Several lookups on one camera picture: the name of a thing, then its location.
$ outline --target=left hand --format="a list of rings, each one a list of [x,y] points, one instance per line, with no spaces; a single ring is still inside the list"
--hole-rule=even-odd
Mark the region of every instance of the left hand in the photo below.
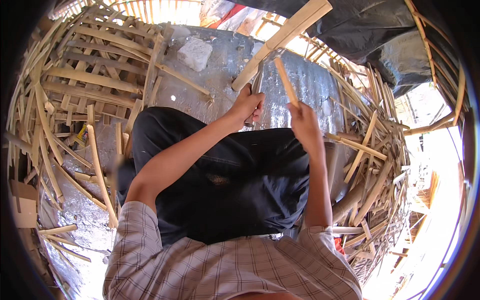
[[[246,84],[240,91],[232,108],[224,115],[233,121],[236,130],[243,128],[244,121],[253,114],[253,121],[260,121],[260,115],[264,110],[265,94],[251,94],[251,84]]]

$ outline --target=pile of bamboo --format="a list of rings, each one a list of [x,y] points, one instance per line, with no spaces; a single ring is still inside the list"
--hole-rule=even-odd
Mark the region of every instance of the pile of bamboo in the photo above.
[[[338,224],[334,232],[344,234],[347,259],[364,284],[404,226],[408,227],[410,160],[403,135],[408,127],[398,122],[392,90],[378,70],[366,68],[369,84],[362,94],[346,79],[338,62],[331,59],[325,67],[338,82],[340,100],[332,100],[343,108],[345,119],[345,132],[327,137],[357,150],[344,167],[350,190],[333,206]]]
[[[95,122],[101,117],[106,125],[112,117],[127,120],[123,129],[121,122],[116,123],[116,146],[118,154],[129,156],[133,123],[144,106],[155,104],[160,72],[209,95],[208,90],[161,63],[173,31],[169,24],[163,28],[145,24],[103,4],[58,19],[44,34],[36,30],[24,53],[7,119],[8,161],[14,179],[21,180],[22,151],[27,154],[24,183],[37,174],[47,175],[53,190],[42,176],[38,176],[38,184],[43,185],[52,207],[61,210],[65,201],[55,178],[57,168],[83,195],[108,211],[108,225],[116,227],[115,191],[108,192],[103,175]],[[78,135],[82,128],[78,122],[84,122],[83,131],[88,135]],[[90,145],[93,163],[71,148],[75,142],[79,147]],[[63,151],[95,173],[86,177],[98,183],[99,199],[78,181],[85,180],[85,174],[74,176],[64,169]]]

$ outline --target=black tarp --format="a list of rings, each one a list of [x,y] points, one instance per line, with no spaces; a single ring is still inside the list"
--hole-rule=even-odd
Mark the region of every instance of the black tarp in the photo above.
[[[287,18],[308,2],[230,1]],[[309,36],[316,36],[333,51],[356,64],[366,65],[369,62],[394,89],[395,96],[432,81],[425,46],[404,0],[329,2],[333,9],[307,30]]]

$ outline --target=white stone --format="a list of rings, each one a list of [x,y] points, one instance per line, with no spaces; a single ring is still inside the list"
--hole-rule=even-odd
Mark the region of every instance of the white stone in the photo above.
[[[212,54],[211,45],[200,39],[191,38],[178,50],[177,59],[187,67],[200,72],[207,66],[210,54]]]
[[[330,106],[330,101],[325,100],[325,101],[322,103],[322,110],[324,111],[324,115],[325,115],[326,117],[332,115],[332,107]]]
[[[173,28],[172,39],[185,39],[186,37],[191,35],[191,32],[187,27],[178,25],[170,25],[170,27]]]

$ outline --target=dark pants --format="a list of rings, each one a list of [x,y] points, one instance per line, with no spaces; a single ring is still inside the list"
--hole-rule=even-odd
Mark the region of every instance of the dark pants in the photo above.
[[[172,108],[141,112],[133,126],[133,161],[119,169],[120,204],[152,157],[205,126]],[[308,161],[289,128],[230,134],[158,194],[163,245],[185,236],[211,244],[292,227],[307,203]]]

